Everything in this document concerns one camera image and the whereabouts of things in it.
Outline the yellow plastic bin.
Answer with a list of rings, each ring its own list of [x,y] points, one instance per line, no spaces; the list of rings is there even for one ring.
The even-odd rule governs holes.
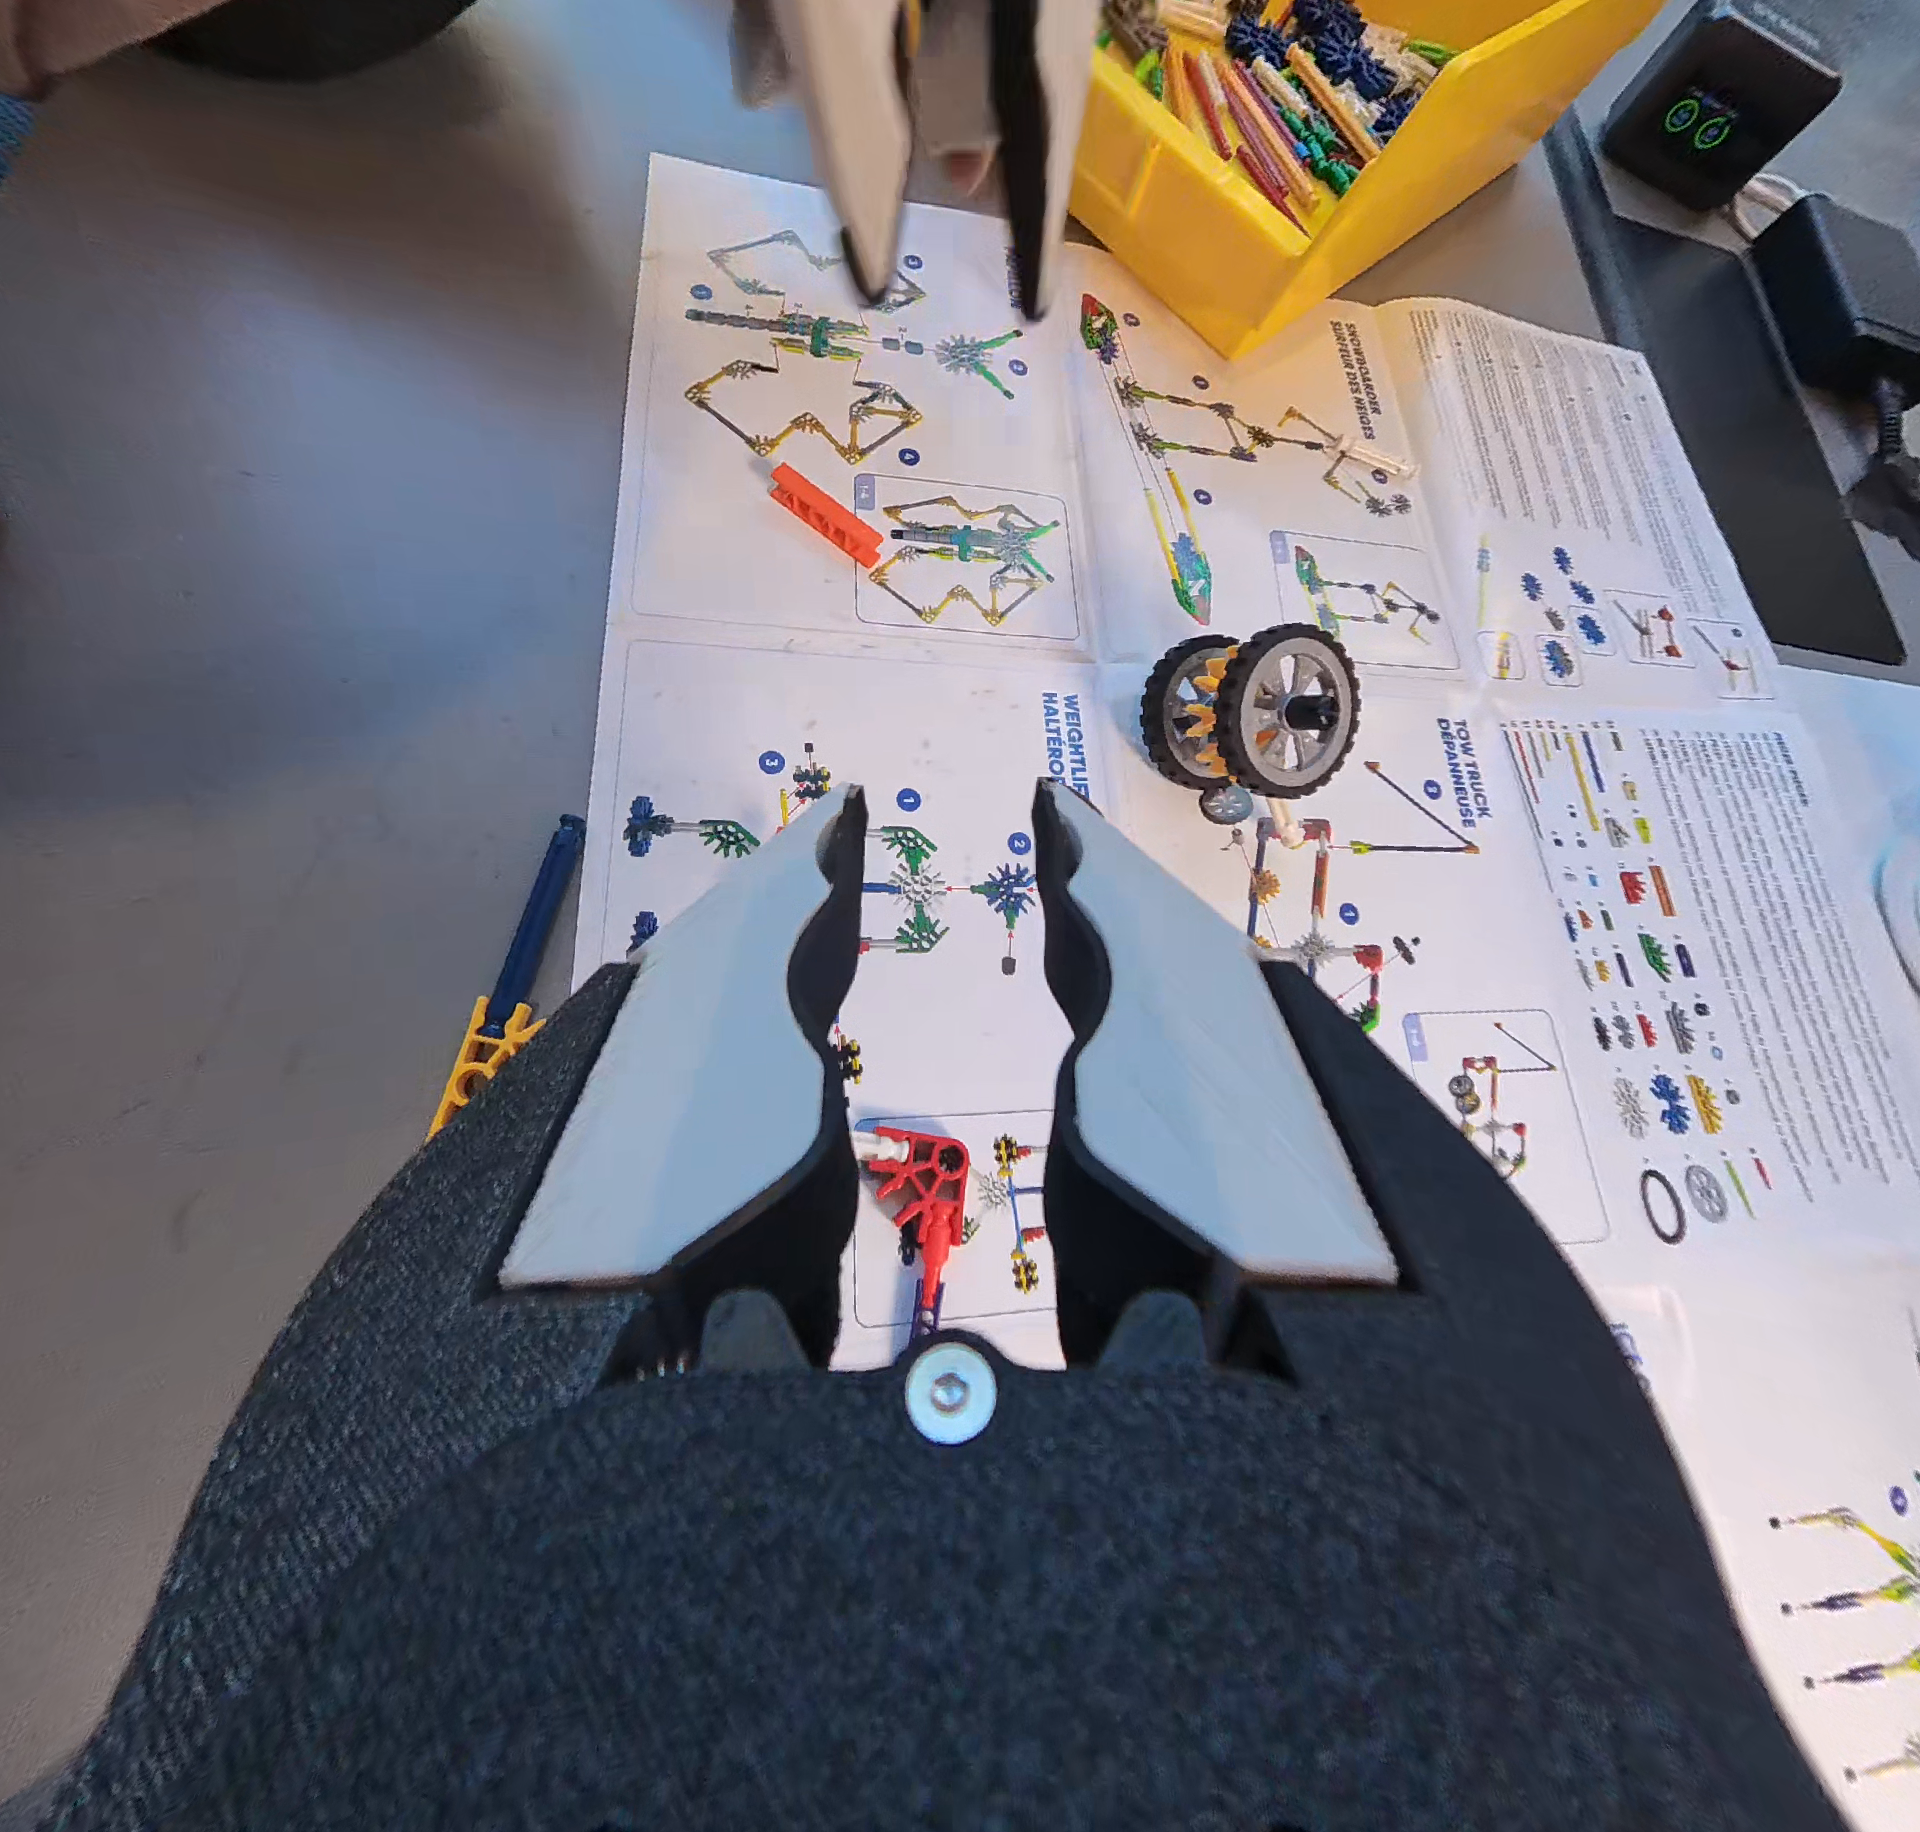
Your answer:
[[[1347,200],[1322,194],[1306,230],[1115,51],[1094,59],[1071,213],[1230,360],[1517,165],[1666,0],[1356,5],[1389,27],[1456,46],[1456,57]]]

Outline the blue rod with yellow connector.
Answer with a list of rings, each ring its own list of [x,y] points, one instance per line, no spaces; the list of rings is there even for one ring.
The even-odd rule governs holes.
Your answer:
[[[553,934],[563,896],[583,859],[587,821],[563,814],[544,849],[494,989],[479,998],[455,1055],[426,1135],[435,1138],[506,1063],[530,1043],[542,1019],[533,1009],[533,979]]]

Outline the short red toy rod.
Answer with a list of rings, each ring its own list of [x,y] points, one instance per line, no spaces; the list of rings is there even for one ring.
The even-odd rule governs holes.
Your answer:
[[[770,494],[861,573],[874,573],[882,564],[884,534],[791,465],[778,462],[772,469]]]

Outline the colourful construction toy model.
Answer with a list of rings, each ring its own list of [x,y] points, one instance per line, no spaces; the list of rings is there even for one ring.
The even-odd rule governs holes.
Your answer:
[[[918,1268],[911,1339],[942,1325],[950,1255],[965,1243],[971,1155],[950,1135],[877,1125],[854,1131],[855,1161],[894,1223],[903,1262]]]

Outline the black power adapter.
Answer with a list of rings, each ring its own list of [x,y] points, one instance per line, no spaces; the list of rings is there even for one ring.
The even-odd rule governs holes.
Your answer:
[[[1889,222],[1805,194],[1747,253],[1801,384],[1868,402],[1919,402],[1919,260]]]

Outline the toy wheel pair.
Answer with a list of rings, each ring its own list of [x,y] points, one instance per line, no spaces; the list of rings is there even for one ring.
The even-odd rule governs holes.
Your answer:
[[[1359,730],[1343,644],[1304,622],[1235,640],[1171,644],[1141,692],[1141,741],[1156,771],[1196,792],[1214,824],[1291,821],[1343,766]]]

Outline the pile of loose toy pieces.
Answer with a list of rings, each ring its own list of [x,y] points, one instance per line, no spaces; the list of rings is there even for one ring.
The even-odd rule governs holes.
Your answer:
[[[1307,235],[1456,59],[1356,0],[1107,0],[1095,40]]]

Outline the white instruction sheet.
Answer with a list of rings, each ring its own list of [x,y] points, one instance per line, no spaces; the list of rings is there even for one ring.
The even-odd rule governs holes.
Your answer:
[[[945,1318],[1040,1354],[1067,1029],[1026,812],[1076,788],[1523,1198],[1815,1767],[1917,1828],[1917,1003],[1644,357],[1401,299],[1226,363],[1089,253],[1031,323],[995,226],[932,207],[864,308],[821,193],[647,189],[577,974],[861,784],[854,1109],[974,1151]],[[1284,622],[1343,644],[1356,741],[1291,821],[1214,824],[1143,685]]]

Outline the small black digital clock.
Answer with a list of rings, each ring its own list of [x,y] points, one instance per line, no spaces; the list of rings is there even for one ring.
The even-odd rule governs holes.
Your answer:
[[[1712,213],[1842,88],[1829,46],[1771,0],[1696,0],[1616,99],[1599,147],[1680,205]]]

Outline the black desk mat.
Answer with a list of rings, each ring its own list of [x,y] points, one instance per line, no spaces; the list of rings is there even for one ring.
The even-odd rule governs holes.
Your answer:
[[[1772,644],[1917,683],[1917,558],[1849,502],[1872,417],[1801,386],[1727,226],[1616,173],[1575,110],[1546,159],[1601,335],[1646,356]]]

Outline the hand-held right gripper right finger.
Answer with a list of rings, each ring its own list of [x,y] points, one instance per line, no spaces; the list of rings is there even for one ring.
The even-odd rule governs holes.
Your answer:
[[[1173,1292],[1207,1348],[1247,1292],[1398,1262],[1254,945],[1064,784],[1036,788],[1043,976],[1069,1026],[1043,1164],[1064,1348]]]

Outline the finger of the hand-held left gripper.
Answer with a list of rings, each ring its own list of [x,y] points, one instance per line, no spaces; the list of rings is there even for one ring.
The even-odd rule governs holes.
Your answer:
[[[768,0],[858,294],[897,283],[915,147],[906,94],[918,0]]]
[[[1043,318],[1095,56],[1095,0],[988,0],[991,102],[1021,312]]]

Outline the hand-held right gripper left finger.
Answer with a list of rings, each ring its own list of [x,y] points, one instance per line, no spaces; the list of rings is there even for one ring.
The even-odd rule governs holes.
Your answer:
[[[830,1033],[867,829],[864,790],[833,788],[636,955],[503,1287],[641,1289],[664,1348],[695,1348],[722,1295],[756,1289],[804,1348],[836,1345],[858,1168]]]

